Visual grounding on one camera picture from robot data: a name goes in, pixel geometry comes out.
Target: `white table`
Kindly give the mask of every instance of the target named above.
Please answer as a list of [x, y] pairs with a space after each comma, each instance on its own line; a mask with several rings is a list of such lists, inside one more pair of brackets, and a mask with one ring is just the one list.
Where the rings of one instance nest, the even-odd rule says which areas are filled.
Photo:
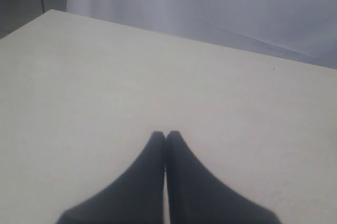
[[0, 223], [54, 223], [180, 130], [284, 223], [333, 224], [336, 125], [336, 70], [50, 11], [0, 40]]

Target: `table surface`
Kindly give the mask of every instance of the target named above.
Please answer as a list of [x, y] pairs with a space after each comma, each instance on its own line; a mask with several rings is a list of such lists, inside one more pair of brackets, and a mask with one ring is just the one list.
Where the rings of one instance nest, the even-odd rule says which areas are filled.
[[49, 11], [0, 40], [0, 223], [54, 223], [154, 130], [284, 223], [335, 223], [336, 123], [336, 70]]

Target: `white backdrop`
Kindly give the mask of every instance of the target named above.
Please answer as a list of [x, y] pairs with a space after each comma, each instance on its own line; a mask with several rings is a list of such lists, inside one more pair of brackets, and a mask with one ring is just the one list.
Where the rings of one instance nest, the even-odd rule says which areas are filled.
[[337, 69], [337, 0], [68, 0], [67, 10]]

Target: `white fabric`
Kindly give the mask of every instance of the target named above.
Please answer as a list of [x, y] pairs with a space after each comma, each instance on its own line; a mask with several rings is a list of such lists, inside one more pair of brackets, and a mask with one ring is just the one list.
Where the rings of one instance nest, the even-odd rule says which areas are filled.
[[68, 11], [337, 68], [337, 0], [68, 0]]

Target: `white curtain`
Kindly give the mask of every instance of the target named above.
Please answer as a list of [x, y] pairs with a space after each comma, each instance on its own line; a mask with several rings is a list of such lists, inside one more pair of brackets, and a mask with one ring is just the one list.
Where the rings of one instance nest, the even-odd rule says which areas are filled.
[[68, 0], [67, 10], [337, 69], [337, 0]]

